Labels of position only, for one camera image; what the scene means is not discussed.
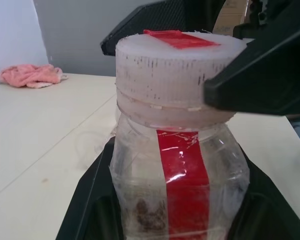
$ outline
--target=gray wall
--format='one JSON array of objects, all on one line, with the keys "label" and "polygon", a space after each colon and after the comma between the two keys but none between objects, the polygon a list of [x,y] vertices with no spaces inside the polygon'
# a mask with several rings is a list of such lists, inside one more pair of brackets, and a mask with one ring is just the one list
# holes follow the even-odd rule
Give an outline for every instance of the gray wall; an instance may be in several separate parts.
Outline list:
[{"label": "gray wall", "polygon": [[100,42],[136,7],[157,0],[33,0],[48,60],[66,73],[114,76]]}]

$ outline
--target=brown contents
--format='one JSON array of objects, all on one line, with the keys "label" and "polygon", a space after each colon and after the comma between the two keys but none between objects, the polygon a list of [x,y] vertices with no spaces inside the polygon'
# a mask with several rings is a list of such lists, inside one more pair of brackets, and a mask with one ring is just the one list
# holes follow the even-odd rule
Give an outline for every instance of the brown contents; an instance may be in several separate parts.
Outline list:
[{"label": "brown contents", "polygon": [[143,232],[162,231],[166,227],[166,211],[165,204],[159,203],[158,208],[154,212],[149,212],[148,205],[142,198],[135,206],[136,219],[142,226]]}]

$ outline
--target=clear plastic jar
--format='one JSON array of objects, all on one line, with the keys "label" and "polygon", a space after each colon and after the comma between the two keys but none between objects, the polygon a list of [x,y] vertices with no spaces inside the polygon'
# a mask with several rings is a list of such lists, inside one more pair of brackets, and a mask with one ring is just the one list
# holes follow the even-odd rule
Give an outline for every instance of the clear plastic jar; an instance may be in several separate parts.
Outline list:
[{"label": "clear plastic jar", "polygon": [[[124,235],[128,240],[226,239],[249,185],[249,168],[226,124],[201,129],[197,134],[196,131],[161,129],[159,132],[121,114],[110,171],[121,206]],[[199,145],[208,184],[202,185],[193,176],[189,182],[172,185],[174,181],[178,183],[182,178],[189,177],[187,174],[191,171],[194,156],[180,151],[177,158],[185,167],[179,165],[177,174],[167,179],[162,151],[176,156],[180,145],[176,142],[169,149],[160,149],[160,134],[174,135],[182,141],[193,134],[190,142]],[[189,193],[191,196],[169,195],[173,188],[179,188],[179,193]],[[180,202],[185,203],[182,209],[185,216],[170,219],[175,214],[174,205]],[[200,210],[197,215],[193,209],[197,204],[208,209],[207,215],[200,215]],[[179,224],[181,227],[171,229],[172,224],[178,226],[178,221],[182,222]]]}]

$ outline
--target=white wall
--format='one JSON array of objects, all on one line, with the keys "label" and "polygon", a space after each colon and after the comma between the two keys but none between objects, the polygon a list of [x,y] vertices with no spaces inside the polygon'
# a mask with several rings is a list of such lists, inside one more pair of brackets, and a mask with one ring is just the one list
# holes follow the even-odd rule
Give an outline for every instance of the white wall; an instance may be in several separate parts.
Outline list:
[{"label": "white wall", "polygon": [[0,70],[47,63],[33,0],[0,0]]}]

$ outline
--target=white lid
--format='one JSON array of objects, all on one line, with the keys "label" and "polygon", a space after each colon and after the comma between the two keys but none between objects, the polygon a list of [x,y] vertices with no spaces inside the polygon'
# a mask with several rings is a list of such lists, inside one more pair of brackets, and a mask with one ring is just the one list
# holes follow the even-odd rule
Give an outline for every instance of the white lid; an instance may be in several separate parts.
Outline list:
[{"label": "white lid", "polygon": [[134,122],[197,129],[234,115],[203,103],[203,82],[221,72],[246,44],[231,36],[186,34],[219,45],[177,49],[147,34],[128,36],[117,44],[117,104]]}]

